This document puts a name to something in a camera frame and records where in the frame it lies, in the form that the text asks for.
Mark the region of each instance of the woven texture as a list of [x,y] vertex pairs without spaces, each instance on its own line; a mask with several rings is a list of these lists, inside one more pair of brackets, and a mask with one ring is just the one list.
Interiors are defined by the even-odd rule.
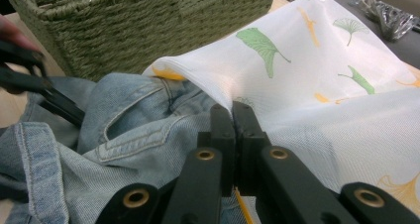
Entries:
[[272,0],[10,0],[67,75],[140,73],[247,25]]

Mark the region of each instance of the hand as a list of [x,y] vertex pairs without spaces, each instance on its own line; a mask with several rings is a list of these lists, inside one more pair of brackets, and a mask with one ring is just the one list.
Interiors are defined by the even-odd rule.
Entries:
[[31,43],[19,31],[19,29],[0,14],[0,40],[16,44],[22,48],[39,51],[38,47]]

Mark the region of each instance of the wicker basket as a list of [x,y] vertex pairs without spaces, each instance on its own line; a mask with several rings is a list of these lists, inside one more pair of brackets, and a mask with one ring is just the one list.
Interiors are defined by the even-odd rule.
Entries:
[[260,17],[272,0],[10,0],[67,75],[142,72]]

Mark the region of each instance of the black clamp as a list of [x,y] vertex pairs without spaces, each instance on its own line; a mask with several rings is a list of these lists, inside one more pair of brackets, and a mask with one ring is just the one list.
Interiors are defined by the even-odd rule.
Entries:
[[[84,112],[53,87],[47,77],[43,58],[38,52],[0,41],[0,86],[7,90],[40,93],[45,98],[41,106],[80,127]],[[30,75],[10,69],[5,62],[23,66]],[[37,76],[34,67],[40,71],[41,76]]]
[[[230,196],[234,186],[257,198],[262,224],[420,223],[375,186],[350,183],[340,194],[324,187],[292,151],[270,144],[252,107],[234,102],[234,124],[220,105],[210,113],[211,132],[199,133],[198,148],[188,154],[177,179],[159,190],[133,184],[143,189],[140,194],[121,189],[97,223],[219,223],[221,197]],[[138,206],[125,204],[131,197]]]

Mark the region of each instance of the light blue denim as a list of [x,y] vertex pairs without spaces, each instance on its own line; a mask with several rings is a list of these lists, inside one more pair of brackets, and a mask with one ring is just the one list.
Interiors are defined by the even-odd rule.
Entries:
[[[61,78],[55,86],[85,110],[82,127],[30,96],[21,122],[0,138],[0,185],[29,197],[7,223],[95,223],[122,187],[177,177],[198,132],[210,130],[215,101],[189,81],[114,73],[97,84]],[[222,207],[221,223],[245,223],[234,196]]]

